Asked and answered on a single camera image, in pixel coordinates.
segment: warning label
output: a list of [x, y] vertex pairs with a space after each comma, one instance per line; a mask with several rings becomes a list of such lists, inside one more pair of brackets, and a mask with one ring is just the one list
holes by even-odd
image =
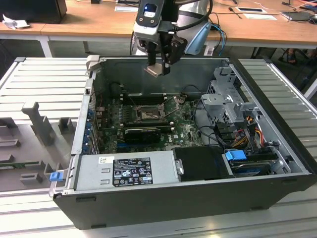
[[150, 158], [113, 161], [113, 186], [153, 184]]

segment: wooden desk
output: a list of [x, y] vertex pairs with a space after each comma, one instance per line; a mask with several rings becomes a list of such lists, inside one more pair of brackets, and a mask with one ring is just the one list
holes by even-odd
[[[232, 5], [231, 1], [214, 0], [213, 12], [230, 13], [228, 6], [217, 2]], [[265, 7], [271, 9], [291, 11], [291, 8], [281, 4], [279, 0], [258, 0]], [[261, 7], [259, 4], [240, 0], [239, 6]], [[90, 1], [76, 2], [67, 1], [67, 15], [59, 25], [46, 24], [41, 33], [49, 36], [86, 36], [86, 37], [130, 37], [135, 21], [135, 12], [115, 12], [115, 4], [102, 2], [102, 4], [90, 4]], [[279, 14], [279, 11], [266, 10], [271, 14]], [[274, 16], [277, 20], [247, 19], [240, 14], [239, 19], [235, 14], [219, 14], [220, 25], [227, 33], [227, 44], [244, 43], [251, 44], [317, 44], [317, 27], [308, 22], [287, 22], [282, 15]], [[211, 32], [208, 36], [210, 41], [218, 41], [219, 33]]]
[[[281, 4], [282, 0], [256, 0], [263, 6], [276, 10], [267, 10], [269, 14], [279, 14], [279, 10], [291, 11]], [[228, 6], [235, 7], [233, 2], [213, 1], [213, 12], [230, 13]], [[261, 7], [259, 4], [239, 0], [238, 6]], [[302, 2], [293, 0], [293, 5]], [[31, 24], [31, 28], [11, 30], [0, 25], [0, 38], [39, 40], [46, 57], [52, 57], [49, 41], [100, 41], [129, 42], [136, 17], [136, 12], [115, 12], [115, 2], [91, 4], [90, 1], [66, 0], [67, 14], [61, 24]], [[227, 33], [228, 46], [250, 47], [284, 47], [315, 48], [317, 46], [317, 26], [308, 22], [287, 22], [282, 15], [275, 15], [277, 20], [247, 19], [240, 14], [219, 14], [220, 25]], [[214, 14], [213, 22], [217, 23]], [[219, 41], [219, 33], [210, 32], [208, 45]]]

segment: computer case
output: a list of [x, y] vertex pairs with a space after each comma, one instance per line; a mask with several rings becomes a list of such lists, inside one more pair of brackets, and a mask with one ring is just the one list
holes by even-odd
[[67, 12], [65, 0], [0, 1], [0, 17], [14, 20], [59, 24]]

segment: blue wire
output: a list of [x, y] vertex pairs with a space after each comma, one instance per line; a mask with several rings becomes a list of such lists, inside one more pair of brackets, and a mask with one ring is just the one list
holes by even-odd
[[221, 37], [222, 37], [222, 42], [221, 42], [221, 44], [222, 44], [222, 46], [221, 46], [221, 50], [220, 50], [220, 52], [219, 52], [219, 56], [220, 56], [221, 53], [222, 53], [222, 50], [223, 50], [223, 48], [224, 48], [224, 34], [223, 34], [223, 31], [222, 31], [219, 27], [217, 27], [216, 25], [213, 25], [213, 24], [212, 24], [212, 26], [213, 26], [214, 28], [216, 28], [216, 29], [221, 33]]

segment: robotic end effector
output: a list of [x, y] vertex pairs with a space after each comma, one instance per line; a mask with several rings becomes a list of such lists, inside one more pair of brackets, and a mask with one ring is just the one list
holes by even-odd
[[[155, 77], [166, 75], [170, 73], [170, 65], [178, 62], [184, 53], [196, 55], [200, 52], [211, 27], [208, 17], [212, 0], [209, 2], [207, 12], [208, 0], [140, 1], [133, 30], [139, 45], [148, 54], [145, 69], [148, 73]], [[156, 63], [158, 53], [161, 54], [161, 64]]]

